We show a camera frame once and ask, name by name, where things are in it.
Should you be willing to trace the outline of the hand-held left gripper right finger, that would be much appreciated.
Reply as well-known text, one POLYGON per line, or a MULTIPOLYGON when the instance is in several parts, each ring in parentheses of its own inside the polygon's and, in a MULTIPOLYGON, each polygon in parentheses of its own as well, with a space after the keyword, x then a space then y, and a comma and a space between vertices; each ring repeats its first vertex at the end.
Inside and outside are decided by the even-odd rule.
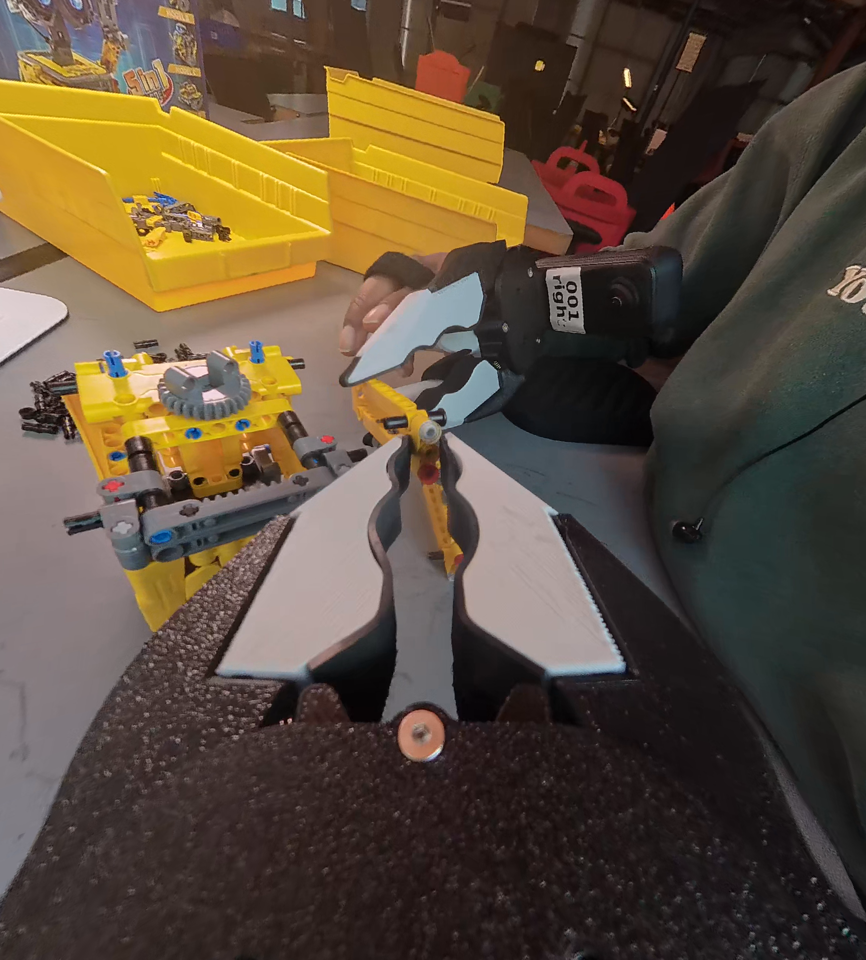
POLYGON ((627 679, 629 668, 568 539, 573 519, 459 438, 440 446, 454 577, 453 689, 463 721, 499 716, 512 690, 627 679))

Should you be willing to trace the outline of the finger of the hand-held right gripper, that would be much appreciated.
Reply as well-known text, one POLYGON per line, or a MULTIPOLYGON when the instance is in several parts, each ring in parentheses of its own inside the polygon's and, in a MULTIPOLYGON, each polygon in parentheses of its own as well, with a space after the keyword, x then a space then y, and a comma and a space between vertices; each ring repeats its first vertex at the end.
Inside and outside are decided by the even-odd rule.
POLYGON ((455 428, 498 413, 514 395, 514 374, 471 353, 448 353, 405 385, 405 397, 428 413, 442 410, 455 428))
POLYGON ((340 384, 351 388, 402 366, 416 351, 432 350, 445 335, 465 336, 470 357, 451 370, 453 389, 487 389, 487 363, 475 355, 472 330, 480 321, 485 294, 480 276, 469 273, 438 290, 409 294, 365 342, 340 384))

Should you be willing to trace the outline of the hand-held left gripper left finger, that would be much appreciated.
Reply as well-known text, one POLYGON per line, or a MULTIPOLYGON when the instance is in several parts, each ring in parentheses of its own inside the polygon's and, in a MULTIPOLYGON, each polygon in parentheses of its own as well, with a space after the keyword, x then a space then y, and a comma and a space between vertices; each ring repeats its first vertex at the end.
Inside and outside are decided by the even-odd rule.
POLYGON ((388 553, 401 531, 405 489, 402 436, 294 510, 216 676, 329 685, 351 720, 381 720, 396 661, 388 553))

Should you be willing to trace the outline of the yellow lego panel assembly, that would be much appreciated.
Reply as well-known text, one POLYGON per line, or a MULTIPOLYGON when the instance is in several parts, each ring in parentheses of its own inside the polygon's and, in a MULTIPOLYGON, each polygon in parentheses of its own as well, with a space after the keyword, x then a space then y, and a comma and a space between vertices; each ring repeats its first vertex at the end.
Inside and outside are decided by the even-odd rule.
POLYGON ((448 528, 448 510, 440 477, 440 442, 447 415, 434 401, 417 405, 402 391, 379 379, 351 388, 353 412, 367 430, 364 443, 381 447, 394 439, 406 439, 411 450, 411 471, 421 485, 427 516, 438 548, 430 558, 442 563, 453 579, 463 552, 448 528))

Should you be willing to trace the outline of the yellow lego vehicle model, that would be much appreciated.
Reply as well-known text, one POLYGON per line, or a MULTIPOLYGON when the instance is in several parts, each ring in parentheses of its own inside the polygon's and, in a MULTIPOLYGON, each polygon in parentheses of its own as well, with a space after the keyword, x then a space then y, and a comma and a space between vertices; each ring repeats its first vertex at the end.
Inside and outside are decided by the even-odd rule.
POLYGON ((99 477, 100 506, 64 529, 103 531, 151 630, 269 522, 365 458, 295 414, 304 366, 259 341, 175 359, 108 350, 52 388, 99 477))

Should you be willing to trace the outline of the pile of small lego pins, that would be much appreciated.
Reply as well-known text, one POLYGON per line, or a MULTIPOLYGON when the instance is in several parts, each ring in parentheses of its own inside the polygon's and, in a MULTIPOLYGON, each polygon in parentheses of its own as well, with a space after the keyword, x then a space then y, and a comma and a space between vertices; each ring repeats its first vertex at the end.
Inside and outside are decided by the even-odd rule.
MULTIPOLYGON (((140 348, 158 347, 156 340, 134 342, 137 353, 140 348)), ((185 342, 181 342, 172 354, 154 352, 149 354, 153 364, 164 364, 168 360, 197 361, 205 359, 205 353, 194 352, 185 342)), ((76 374, 72 370, 62 370, 40 381, 30 383, 31 405, 19 411, 21 429, 26 433, 59 436, 68 442, 79 439, 79 430, 64 398, 77 391, 76 374)))

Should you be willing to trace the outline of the person's right forearm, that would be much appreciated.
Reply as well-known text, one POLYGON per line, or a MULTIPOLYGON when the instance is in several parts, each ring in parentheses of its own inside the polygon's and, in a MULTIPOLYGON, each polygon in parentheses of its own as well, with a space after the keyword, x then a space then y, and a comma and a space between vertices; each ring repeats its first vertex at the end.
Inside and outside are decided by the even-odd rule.
POLYGON ((652 342, 653 354, 679 358, 699 345, 655 400, 655 458, 666 458, 689 432, 674 425, 677 414, 696 413, 721 393, 718 383, 751 364, 775 316, 803 303, 808 222, 797 211, 804 196, 786 157, 750 154, 654 229, 622 243, 624 251, 664 247, 681 257, 679 308, 666 339, 652 342))

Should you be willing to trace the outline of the heap of mixed lego parts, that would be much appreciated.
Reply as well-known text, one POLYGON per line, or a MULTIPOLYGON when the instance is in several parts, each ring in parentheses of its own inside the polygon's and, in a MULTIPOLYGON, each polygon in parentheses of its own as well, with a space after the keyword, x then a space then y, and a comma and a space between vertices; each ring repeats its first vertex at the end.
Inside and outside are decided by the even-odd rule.
POLYGON ((159 191, 121 199, 125 212, 147 250, 158 249, 170 235, 185 243, 230 243, 231 229, 216 216, 200 212, 192 203, 159 191))

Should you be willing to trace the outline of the lego set box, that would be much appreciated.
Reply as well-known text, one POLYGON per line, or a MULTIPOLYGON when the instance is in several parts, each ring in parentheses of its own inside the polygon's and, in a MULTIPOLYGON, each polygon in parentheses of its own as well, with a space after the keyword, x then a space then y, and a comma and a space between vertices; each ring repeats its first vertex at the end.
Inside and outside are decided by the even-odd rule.
POLYGON ((207 116, 196 3, 0 1, 0 79, 156 100, 207 116))

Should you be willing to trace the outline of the red plastic carrier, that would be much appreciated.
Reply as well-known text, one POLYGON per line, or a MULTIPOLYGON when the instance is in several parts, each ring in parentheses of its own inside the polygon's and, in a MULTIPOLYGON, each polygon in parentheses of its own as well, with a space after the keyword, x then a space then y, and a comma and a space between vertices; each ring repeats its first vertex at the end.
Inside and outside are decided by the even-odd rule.
POLYGON ((585 150, 587 143, 583 140, 578 148, 561 146, 546 161, 532 161, 536 174, 556 203, 561 201, 563 191, 573 177, 600 174, 596 158, 585 150))
POLYGON ((618 246, 635 216, 625 187, 593 171, 571 175, 559 189, 557 205, 566 221, 579 227, 582 241, 596 249, 618 246))

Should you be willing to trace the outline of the orange plastic item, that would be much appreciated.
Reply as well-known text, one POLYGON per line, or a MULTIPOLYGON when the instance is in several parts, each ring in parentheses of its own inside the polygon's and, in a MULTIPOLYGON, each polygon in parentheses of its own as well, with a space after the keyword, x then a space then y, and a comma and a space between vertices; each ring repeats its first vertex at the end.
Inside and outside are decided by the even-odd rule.
POLYGON ((417 58, 415 90, 459 103, 466 96, 470 69, 454 55, 436 50, 417 58))

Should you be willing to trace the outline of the white flat board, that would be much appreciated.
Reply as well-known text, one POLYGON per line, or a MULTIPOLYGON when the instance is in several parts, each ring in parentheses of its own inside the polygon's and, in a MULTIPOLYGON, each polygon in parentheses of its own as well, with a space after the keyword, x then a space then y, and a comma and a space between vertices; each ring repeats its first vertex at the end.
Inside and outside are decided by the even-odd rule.
POLYGON ((0 366, 68 315, 67 305, 53 297, 0 287, 0 366))

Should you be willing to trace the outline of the black wired earphone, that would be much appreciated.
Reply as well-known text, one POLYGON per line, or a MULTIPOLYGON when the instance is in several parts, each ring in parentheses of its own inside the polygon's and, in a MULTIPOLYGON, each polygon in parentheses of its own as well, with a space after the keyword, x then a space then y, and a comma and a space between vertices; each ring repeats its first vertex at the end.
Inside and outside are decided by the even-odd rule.
POLYGON ((810 429, 799 433, 799 435, 793 438, 790 438, 781 444, 778 444, 770 449, 767 449, 763 453, 748 460, 747 462, 743 462, 741 465, 738 466, 737 469, 735 469, 731 474, 729 474, 726 478, 724 478, 718 484, 718 486, 716 486, 714 490, 704 499, 703 507, 697 516, 690 519, 685 519, 685 518, 676 519, 675 522, 672 523, 670 532, 673 540, 675 540, 678 543, 682 543, 686 545, 692 545, 700 542, 704 537, 703 523, 705 522, 705 518, 708 515, 708 512, 711 509, 712 505, 723 495, 725 490, 731 484, 733 484, 742 474, 758 466, 762 462, 767 461, 768 459, 773 457, 775 454, 783 450, 789 449, 797 445, 798 443, 804 441, 805 439, 811 437, 812 435, 822 431, 826 426, 829 426, 835 420, 837 420, 838 418, 847 414, 847 412, 851 411, 852 409, 860 406, 865 402, 866 402, 866 393, 862 394, 857 399, 847 403, 847 405, 837 410, 835 413, 829 415, 825 419, 821 420, 810 429))

